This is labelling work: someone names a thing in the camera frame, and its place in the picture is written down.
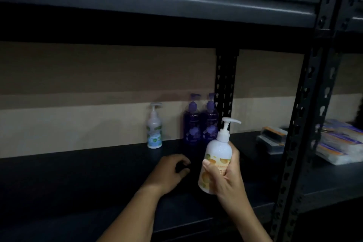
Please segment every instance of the white pump bottle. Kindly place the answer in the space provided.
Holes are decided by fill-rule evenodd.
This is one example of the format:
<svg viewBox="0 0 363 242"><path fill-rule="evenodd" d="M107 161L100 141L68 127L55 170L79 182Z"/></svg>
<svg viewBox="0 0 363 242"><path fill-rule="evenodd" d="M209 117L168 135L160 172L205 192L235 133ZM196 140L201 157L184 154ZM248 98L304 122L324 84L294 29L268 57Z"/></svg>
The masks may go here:
<svg viewBox="0 0 363 242"><path fill-rule="evenodd" d="M155 111L155 106L161 106L160 102L150 103L152 107L152 112L150 113L150 118L147 121L147 147L148 148L159 148L163 144L161 140L161 120L157 116Z"/></svg>
<svg viewBox="0 0 363 242"><path fill-rule="evenodd" d="M211 141L206 147L206 154L204 159L215 164L221 175L225 175L227 166L232 158L232 148L228 144L229 141L229 131L228 125L230 122L235 122L241 124L240 121L223 117L224 127L218 132L217 139ZM208 172L202 167L199 175L198 185L206 193L215 194L213 189L210 187L210 176Z"/></svg>

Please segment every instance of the forearm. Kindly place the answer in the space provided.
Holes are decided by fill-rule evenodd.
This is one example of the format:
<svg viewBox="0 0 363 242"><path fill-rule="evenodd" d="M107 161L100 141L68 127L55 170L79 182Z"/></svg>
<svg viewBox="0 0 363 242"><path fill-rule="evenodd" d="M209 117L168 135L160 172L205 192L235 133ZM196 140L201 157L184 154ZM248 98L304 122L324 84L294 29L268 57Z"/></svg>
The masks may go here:
<svg viewBox="0 0 363 242"><path fill-rule="evenodd" d="M271 238L259 222L252 207L244 211L234 220L243 241L245 242L271 242Z"/></svg>
<svg viewBox="0 0 363 242"><path fill-rule="evenodd" d="M98 242L150 241L159 199L153 188L141 187Z"/></svg>

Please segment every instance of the perforated metal post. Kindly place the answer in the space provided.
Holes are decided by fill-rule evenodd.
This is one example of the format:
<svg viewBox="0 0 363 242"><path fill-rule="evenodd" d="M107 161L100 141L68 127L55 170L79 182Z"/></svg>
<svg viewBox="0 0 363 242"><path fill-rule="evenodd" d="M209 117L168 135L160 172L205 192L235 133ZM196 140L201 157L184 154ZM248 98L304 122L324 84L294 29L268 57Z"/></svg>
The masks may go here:
<svg viewBox="0 0 363 242"><path fill-rule="evenodd" d="M219 48L216 50L214 102L219 113L218 128L221 128L222 117L230 117L232 114L234 79L239 52L238 48Z"/></svg>
<svg viewBox="0 0 363 242"><path fill-rule="evenodd" d="M304 200L306 177L320 140L341 60L335 29L344 29L344 23L352 16L349 15L351 9L341 8L346 1L336 0L333 10L330 1L320 3L312 48L304 57L283 155L284 169L280 175L270 232L274 241L291 241L299 207Z"/></svg>

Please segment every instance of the purple pump bottle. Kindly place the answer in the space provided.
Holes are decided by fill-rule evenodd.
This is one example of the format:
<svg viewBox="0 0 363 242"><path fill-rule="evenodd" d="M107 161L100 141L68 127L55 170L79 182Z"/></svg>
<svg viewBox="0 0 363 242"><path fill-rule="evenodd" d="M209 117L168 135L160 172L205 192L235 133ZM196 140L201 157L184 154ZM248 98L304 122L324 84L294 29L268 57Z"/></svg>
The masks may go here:
<svg viewBox="0 0 363 242"><path fill-rule="evenodd" d="M209 102L206 104L206 110L200 114L200 129L202 132L202 141L209 143L217 138L218 134L218 111L214 104L214 93L209 94Z"/></svg>
<svg viewBox="0 0 363 242"><path fill-rule="evenodd" d="M184 130L183 138L184 142L188 145L197 145L200 142L200 127L199 127L199 116L200 113L197 109L195 102L200 94L190 94L192 101L189 103L188 110L184 112Z"/></svg>

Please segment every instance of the stacked package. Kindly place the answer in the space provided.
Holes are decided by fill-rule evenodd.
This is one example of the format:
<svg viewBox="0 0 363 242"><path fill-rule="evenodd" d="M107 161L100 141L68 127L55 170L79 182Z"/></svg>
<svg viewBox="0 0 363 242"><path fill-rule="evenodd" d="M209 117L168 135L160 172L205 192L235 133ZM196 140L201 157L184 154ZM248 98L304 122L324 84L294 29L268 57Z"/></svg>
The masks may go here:
<svg viewBox="0 0 363 242"><path fill-rule="evenodd" d="M363 131L337 120L326 120L316 154L333 165L363 161Z"/></svg>
<svg viewBox="0 0 363 242"><path fill-rule="evenodd" d="M266 126L261 130L261 135L256 137L256 141L267 153L282 154L284 152L288 132L277 127Z"/></svg>

